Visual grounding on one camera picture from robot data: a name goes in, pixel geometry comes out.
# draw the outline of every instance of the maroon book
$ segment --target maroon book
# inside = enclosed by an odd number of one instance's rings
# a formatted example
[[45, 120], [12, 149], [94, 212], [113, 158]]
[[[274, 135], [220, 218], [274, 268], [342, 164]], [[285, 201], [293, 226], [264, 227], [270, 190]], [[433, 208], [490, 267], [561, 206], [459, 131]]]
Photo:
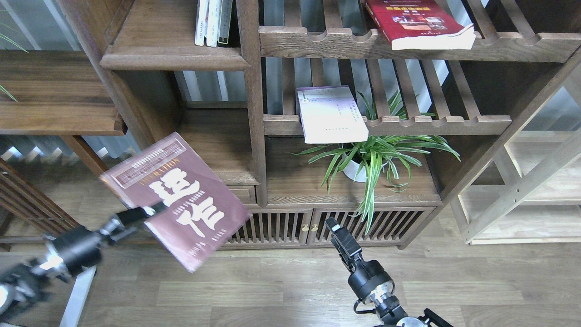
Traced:
[[434, 0], [363, 0], [393, 50], [471, 49], [474, 25], [458, 24]]
[[173, 133], [101, 175], [128, 207], [163, 201], [145, 225], [194, 272], [248, 219], [240, 200], [186, 141]]

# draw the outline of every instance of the spider plant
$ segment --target spider plant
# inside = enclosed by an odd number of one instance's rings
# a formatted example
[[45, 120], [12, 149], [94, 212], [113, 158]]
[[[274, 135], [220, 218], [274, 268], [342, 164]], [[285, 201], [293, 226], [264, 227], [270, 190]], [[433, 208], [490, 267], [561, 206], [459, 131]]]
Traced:
[[[363, 96], [367, 106], [366, 116], [368, 119], [377, 119], [375, 102], [371, 104]], [[406, 109], [401, 100], [401, 94], [396, 91], [388, 101], [392, 116], [399, 116], [407, 119]], [[330, 146], [320, 145], [304, 150], [296, 155], [313, 154]], [[347, 164], [357, 159], [360, 161], [357, 175], [365, 170], [365, 192], [363, 201], [357, 208], [354, 216], [360, 216], [362, 221], [367, 221], [365, 234], [368, 234], [373, 220], [375, 210], [375, 186], [382, 172], [385, 173], [390, 188], [394, 192], [403, 192], [411, 183], [411, 165], [421, 166], [422, 162], [412, 156], [413, 154], [429, 154], [430, 150], [447, 151], [460, 160], [460, 155], [454, 151], [446, 139], [441, 136], [416, 135], [416, 136], [369, 136], [367, 141], [351, 143], [349, 145], [339, 145], [332, 150], [326, 150], [309, 159], [313, 163], [321, 158], [331, 157], [331, 163], [325, 172], [321, 187], [328, 182], [327, 192], [331, 193], [333, 178], [337, 173], [342, 172]], [[400, 179], [397, 163], [401, 163], [407, 170], [407, 182], [396, 184], [395, 180]]]
[[[4, 24], [2, 22], [0, 22], [0, 25], [2, 25], [4, 27], [7, 27], [7, 28], [9, 28], [9, 29], [11, 29], [13, 31], [15, 31], [15, 29], [11, 28], [10, 26], [8, 26], [8, 25], [6, 25], [6, 24]], [[10, 43], [12, 45], [14, 45], [18, 49], [20, 49], [20, 50], [28, 53], [28, 51], [26, 51], [26, 49], [24, 49], [18, 43], [14, 42], [11, 38], [7, 37], [6, 35], [4, 35], [2, 33], [0, 33], [0, 40], [4, 40], [4, 41], [6, 41], [6, 42], [8, 42], [8, 43]], [[16, 100], [16, 98], [12, 94], [10, 94], [10, 92], [8, 92], [8, 90], [5, 89], [2, 85], [0, 85], [0, 91], [2, 91], [3, 93], [5, 93], [6, 95], [8, 95], [12, 100], [18, 102], [18, 100]]]

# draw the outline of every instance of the book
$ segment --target book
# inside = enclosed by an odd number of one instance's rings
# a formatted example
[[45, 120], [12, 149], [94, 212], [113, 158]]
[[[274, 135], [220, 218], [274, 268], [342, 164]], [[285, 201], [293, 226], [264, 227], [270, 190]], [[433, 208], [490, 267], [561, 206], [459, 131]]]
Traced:
[[208, 27], [206, 30], [206, 45], [208, 47], [218, 46], [221, 9], [222, 0], [210, 0], [208, 4]]
[[196, 36], [194, 39], [195, 45], [204, 45], [208, 27], [208, 4], [209, 0], [198, 0], [198, 12], [196, 14]]
[[130, 208], [163, 201], [168, 208], [145, 225], [189, 272], [249, 218], [246, 206], [178, 133], [100, 179]]
[[393, 50], [471, 49], [474, 24], [464, 27], [434, 0], [364, 0]]
[[369, 130], [348, 86], [299, 87], [296, 93], [305, 143], [367, 141]]
[[228, 44], [230, 35], [230, 21], [233, 14], [232, 0], [222, 0], [222, 8], [220, 9], [220, 28], [218, 30], [218, 44]]

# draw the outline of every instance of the cabinet door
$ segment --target cabinet door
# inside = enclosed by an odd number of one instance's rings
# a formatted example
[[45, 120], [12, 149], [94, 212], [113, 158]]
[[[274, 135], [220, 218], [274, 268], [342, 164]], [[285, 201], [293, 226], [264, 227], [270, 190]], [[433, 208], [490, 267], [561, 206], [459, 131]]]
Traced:
[[355, 217], [355, 209], [315, 209], [307, 244], [323, 245], [331, 243], [331, 231], [325, 225], [329, 217], [351, 232], [353, 237], [362, 245], [364, 244], [401, 244], [401, 239], [410, 233], [419, 223], [425, 219], [434, 207], [401, 207], [401, 208], [377, 208], [373, 214], [373, 222], [369, 233], [365, 234], [366, 222], [361, 217]]
[[232, 235], [225, 247], [300, 246], [307, 242], [312, 209], [292, 212], [259, 209], [251, 210], [252, 217]]

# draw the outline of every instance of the book spine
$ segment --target book spine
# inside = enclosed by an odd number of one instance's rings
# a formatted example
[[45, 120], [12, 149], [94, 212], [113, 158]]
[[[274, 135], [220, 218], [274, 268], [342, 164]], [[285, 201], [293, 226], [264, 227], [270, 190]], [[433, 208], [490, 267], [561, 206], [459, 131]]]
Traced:
[[220, 17], [220, 31], [218, 43], [228, 44], [230, 34], [230, 20], [232, 18], [232, 0], [222, 0], [222, 16]]
[[207, 19], [208, 19], [208, 4], [209, 0], [198, 0], [198, 14], [196, 16], [196, 37], [194, 39], [195, 45], [204, 45], [204, 38], [206, 37]]
[[208, 47], [218, 46], [218, 34], [220, 33], [220, 9], [222, 0], [210, 0], [208, 7], [208, 29], [206, 33], [206, 45]]
[[369, 12], [369, 15], [371, 15], [371, 19], [373, 19], [373, 21], [377, 25], [377, 29], [381, 32], [381, 34], [383, 34], [383, 36], [385, 36], [385, 38], [388, 39], [388, 41], [391, 42], [392, 40], [388, 37], [387, 31], [385, 30], [383, 25], [381, 25], [381, 21], [377, 18], [377, 15], [373, 12], [373, 9], [371, 9], [371, 6], [369, 5], [369, 2], [367, 0], [365, 0], [365, 8], [367, 9], [367, 12]]

